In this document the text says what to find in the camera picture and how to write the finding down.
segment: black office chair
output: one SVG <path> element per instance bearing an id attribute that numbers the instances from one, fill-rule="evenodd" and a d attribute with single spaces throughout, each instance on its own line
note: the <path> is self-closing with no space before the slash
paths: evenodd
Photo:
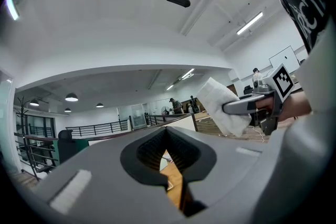
<path id="1" fill-rule="evenodd" d="M 62 164 L 67 159 L 77 154 L 76 141 L 72 139 L 72 130 L 63 130 L 58 134 L 58 155 L 59 164 Z"/>
<path id="2" fill-rule="evenodd" d="M 253 88 L 250 85 L 244 88 L 244 94 L 252 93 L 252 91 L 253 91 Z"/>

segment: metal railing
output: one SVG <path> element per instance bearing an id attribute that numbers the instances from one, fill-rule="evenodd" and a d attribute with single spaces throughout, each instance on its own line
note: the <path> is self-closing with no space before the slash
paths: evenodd
<path id="1" fill-rule="evenodd" d="M 48 173 L 56 168 L 58 159 L 52 155 L 55 152 L 53 140 L 57 140 L 56 138 L 34 137 L 18 133 L 14 135 L 17 136 L 15 142 L 20 162 L 31 167 L 37 180 L 39 180 L 38 173 Z"/>
<path id="2" fill-rule="evenodd" d="M 127 131 L 128 120 L 97 125 L 66 127 L 66 129 L 72 130 L 72 136 L 108 135 L 115 132 Z"/>
<path id="3" fill-rule="evenodd" d="M 52 137 L 51 128 L 50 127 L 37 127 L 37 126 L 29 126 L 30 134 L 32 135 L 42 135 L 45 137 Z"/>
<path id="4" fill-rule="evenodd" d="M 185 114 L 173 114 L 173 115 L 145 115 L 146 124 L 155 126 L 162 124 L 166 121 L 171 121 L 175 118 L 179 118 Z"/>

